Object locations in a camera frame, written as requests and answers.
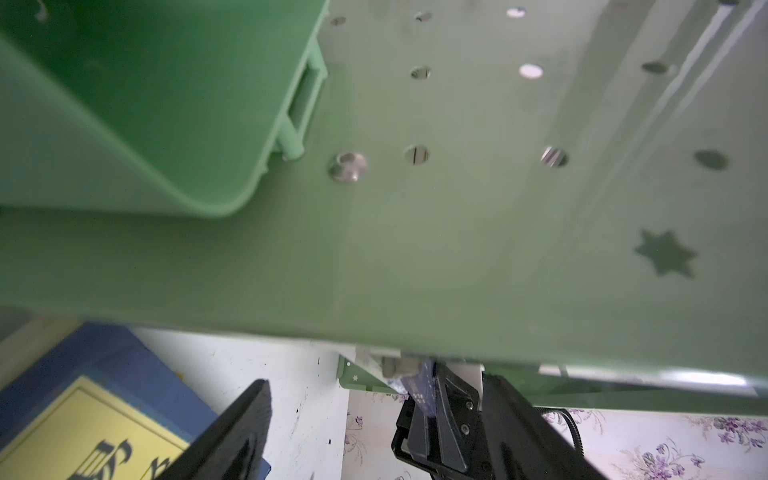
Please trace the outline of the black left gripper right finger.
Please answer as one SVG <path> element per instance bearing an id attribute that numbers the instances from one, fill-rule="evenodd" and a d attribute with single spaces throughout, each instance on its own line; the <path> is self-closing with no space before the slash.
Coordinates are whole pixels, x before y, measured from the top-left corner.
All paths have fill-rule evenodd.
<path id="1" fill-rule="evenodd" d="M 567 410 L 531 405 L 501 376 L 483 376 L 482 422 L 496 479 L 605 478 Z"/>

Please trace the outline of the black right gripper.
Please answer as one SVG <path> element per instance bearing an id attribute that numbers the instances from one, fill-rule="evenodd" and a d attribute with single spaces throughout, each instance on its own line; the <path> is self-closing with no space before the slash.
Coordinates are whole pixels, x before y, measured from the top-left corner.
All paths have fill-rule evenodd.
<path id="1" fill-rule="evenodd" d="M 493 479 L 478 390 L 442 362 L 424 362 L 402 383 L 395 458 L 432 479 Z"/>

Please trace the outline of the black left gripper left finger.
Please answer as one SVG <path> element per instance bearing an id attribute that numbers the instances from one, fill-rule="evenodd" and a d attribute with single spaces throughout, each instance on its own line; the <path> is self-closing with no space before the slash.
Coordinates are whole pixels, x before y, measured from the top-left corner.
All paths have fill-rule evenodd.
<path id="1" fill-rule="evenodd" d="M 272 417 L 267 380 L 254 381 L 160 476 L 160 480 L 265 479 Z"/>

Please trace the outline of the dark blue thick book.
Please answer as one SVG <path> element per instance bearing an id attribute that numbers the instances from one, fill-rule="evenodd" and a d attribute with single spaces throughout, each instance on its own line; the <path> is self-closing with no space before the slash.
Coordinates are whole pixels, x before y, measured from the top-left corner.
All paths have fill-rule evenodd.
<path id="1" fill-rule="evenodd" d="M 4 479 L 157 479 L 216 413 L 127 328 L 85 324 L 1 389 Z"/>

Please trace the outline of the green wooden bookshelf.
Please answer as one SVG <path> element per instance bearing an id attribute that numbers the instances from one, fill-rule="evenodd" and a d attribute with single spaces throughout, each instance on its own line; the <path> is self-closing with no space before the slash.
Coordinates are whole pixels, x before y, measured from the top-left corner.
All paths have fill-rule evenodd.
<path id="1" fill-rule="evenodd" d="M 767 411 L 763 1 L 324 1 L 296 160 L 234 213 L 1 203 L 1 303 Z"/>

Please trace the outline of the green pen holder cup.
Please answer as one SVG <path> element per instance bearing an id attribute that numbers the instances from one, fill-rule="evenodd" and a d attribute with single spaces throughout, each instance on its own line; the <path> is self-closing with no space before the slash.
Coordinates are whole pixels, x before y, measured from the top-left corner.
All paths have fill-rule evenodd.
<path id="1" fill-rule="evenodd" d="M 296 160 L 324 1 L 5 1 L 1 203 L 207 218 Z"/>

